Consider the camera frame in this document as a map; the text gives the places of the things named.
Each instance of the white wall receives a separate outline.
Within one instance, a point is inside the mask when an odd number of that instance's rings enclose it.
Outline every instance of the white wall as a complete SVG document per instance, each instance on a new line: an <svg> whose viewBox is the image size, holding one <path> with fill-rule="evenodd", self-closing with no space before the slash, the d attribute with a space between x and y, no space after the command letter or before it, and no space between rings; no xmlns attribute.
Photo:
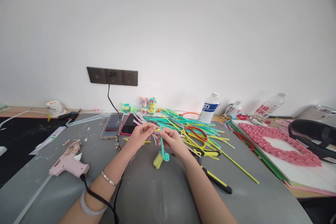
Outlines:
<svg viewBox="0 0 336 224"><path fill-rule="evenodd" d="M199 111L250 112L287 92L280 115L336 97L335 0L0 0L0 101L110 108L86 66L139 71L112 100Z"/></svg>

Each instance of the wall outlet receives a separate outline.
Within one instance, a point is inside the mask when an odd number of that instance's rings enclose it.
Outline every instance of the wall outlet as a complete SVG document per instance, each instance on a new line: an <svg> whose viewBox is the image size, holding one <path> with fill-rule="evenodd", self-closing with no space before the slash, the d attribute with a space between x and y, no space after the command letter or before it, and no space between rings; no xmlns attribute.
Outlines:
<svg viewBox="0 0 336 224"><path fill-rule="evenodd" d="M104 68L94 68L87 66L86 69L91 83L106 84Z"/></svg>
<svg viewBox="0 0 336 224"><path fill-rule="evenodd" d="M107 84L122 85L122 74L120 69L105 68L105 78Z"/></svg>
<svg viewBox="0 0 336 224"><path fill-rule="evenodd" d="M125 86L138 85L138 71L122 70L122 84Z"/></svg>

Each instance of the pink glue gun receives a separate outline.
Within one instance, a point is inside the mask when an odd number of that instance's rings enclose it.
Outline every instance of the pink glue gun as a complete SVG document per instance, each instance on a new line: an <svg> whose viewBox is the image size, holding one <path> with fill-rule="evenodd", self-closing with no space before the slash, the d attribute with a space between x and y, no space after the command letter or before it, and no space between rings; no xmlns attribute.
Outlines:
<svg viewBox="0 0 336 224"><path fill-rule="evenodd" d="M76 177L80 177L82 174L86 174L90 168L87 164L81 163L75 159L77 152L80 150L80 140L73 142L64 154L58 159L58 161L49 170L50 175L58 176L63 171L70 172Z"/></svg>

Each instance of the bottle cap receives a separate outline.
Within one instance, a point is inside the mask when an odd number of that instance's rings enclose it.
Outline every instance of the bottle cap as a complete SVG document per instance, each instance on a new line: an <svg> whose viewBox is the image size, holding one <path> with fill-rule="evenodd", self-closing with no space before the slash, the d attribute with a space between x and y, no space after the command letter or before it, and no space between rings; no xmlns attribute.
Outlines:
<svg viewBox="0 0 336 224"><path fill-rule="evenodd" d="M286 93L278 93L278 96L280 96L280 97L285 97L285 96L286 96Z"/></svg>
<svg viewBox="0 0 336 224"><path fill-rule="evenodd" d="M219 93L212 93L211 96L215 97L215 98L218 98L219 97Z"/></svg>

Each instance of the gray table mat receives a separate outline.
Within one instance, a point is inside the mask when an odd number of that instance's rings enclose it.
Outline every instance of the gray table mat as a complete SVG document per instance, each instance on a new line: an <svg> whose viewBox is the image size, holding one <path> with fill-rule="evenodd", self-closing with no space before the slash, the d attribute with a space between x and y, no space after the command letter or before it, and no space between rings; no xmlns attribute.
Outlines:
<svg viewBox="0 0 336 224"><path fill-rule="evenodd" d="M91 116L93 114L81 114L78 120ZM15 221L48 177L50 167L67 149L68 146L62 144L68 139L82 140L81 162L90 165L87 181L92 183L117 154L115 140L100 139L101 123L101 120L95 120L67 128L36 156L42 158L32 159L13 176L0 190L1 223ZM222 124L213 123L217 129L225 131L235 146L232 149L218 141L223 151L260 182L256 184L223 155L219 161L202 158L204 167L233 189L233 194L228 195L214 185L238 223L311 223L295 197L262 162ZM124 137L120 137L122 146ZM159 150L152 140L141 147L127 166L117 200L121 223L200 223L181 163L171 155L170 161L163 161L159 170L153 167ZM83 190L83 182L70 173L52 177L21 223L57 223ZM110 209L100 223L113 223Z"/></svg>

